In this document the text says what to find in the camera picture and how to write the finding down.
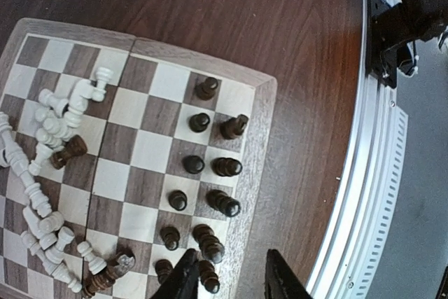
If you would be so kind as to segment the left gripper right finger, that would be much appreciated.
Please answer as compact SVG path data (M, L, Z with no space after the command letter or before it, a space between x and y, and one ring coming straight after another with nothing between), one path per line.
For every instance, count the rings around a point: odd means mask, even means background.
M283 256L276 249L267 250L265 298L312 299Z

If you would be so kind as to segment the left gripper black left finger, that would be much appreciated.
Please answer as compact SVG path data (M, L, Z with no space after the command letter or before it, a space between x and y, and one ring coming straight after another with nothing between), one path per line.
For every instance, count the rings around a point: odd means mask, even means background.
M199 257L195 249L188 249L180 258L166 281L151 296L152 299L197 299Z

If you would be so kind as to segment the dark chess piece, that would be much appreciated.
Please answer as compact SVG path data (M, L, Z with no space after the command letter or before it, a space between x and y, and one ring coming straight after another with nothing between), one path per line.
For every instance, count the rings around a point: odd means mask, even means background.
M208 260L201 260L199 262L199 277L203 287L212 294L219 292L221 283L218 275L215 272L214 265Z
M174 226L165 226L160 230L160 236L164 246L169 251L175 251L179 247L180 233Z
M188 155L182 159L183 168L189 174L199 174L205 168L205 163L198 155Z
M206 194L206 201L212 209L219 211L229 218L237 216L241 211L240 202L230 197L223 190L210 190Z
M213 264L219 264L223 261L225 247L215 236L211 227L207 224L196 225L192 230L194 240L199 244L202 257Z
M174 267L167 259L160 259L155 263L155 273L159 284L163 284L172 273Z
M214 77L207 77L204 81L197 84L195 87L195 93L201 100L207 101L212 99L219 87L219 82Z
M182 190L173 190L168 195L168 202L173 209L183 211L188 206L188 197Z

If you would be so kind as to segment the dark chess piece twelfth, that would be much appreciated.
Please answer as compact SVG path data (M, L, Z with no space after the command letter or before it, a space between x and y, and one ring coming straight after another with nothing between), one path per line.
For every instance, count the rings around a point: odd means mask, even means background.
M212 170L218 176L232 177L242 172L242 164L234 158L216 158L212 162Z

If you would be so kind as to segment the dark chess piece front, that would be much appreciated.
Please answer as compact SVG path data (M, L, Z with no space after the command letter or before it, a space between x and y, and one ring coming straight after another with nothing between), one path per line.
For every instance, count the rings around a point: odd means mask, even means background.
M203 287L212 294L219 292L221 283L218 275L215 272L214 265L208 260L201 260L199 262L199 277Z

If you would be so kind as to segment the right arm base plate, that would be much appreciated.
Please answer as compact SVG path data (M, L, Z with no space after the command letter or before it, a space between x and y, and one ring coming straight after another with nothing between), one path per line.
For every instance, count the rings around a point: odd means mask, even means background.
M413 76L417 72L416 43L406 41L406 26L399 5L386 0L367 0L366 74L392 89L397 88L398 72Z

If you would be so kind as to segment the dark chess piece eleventh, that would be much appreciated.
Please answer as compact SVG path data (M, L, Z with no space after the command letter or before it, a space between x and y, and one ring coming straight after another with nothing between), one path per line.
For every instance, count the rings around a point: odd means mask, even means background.
M197 113L190 117L188 124L193 132L200 133L208 128L210 122L211 119L207 113Z

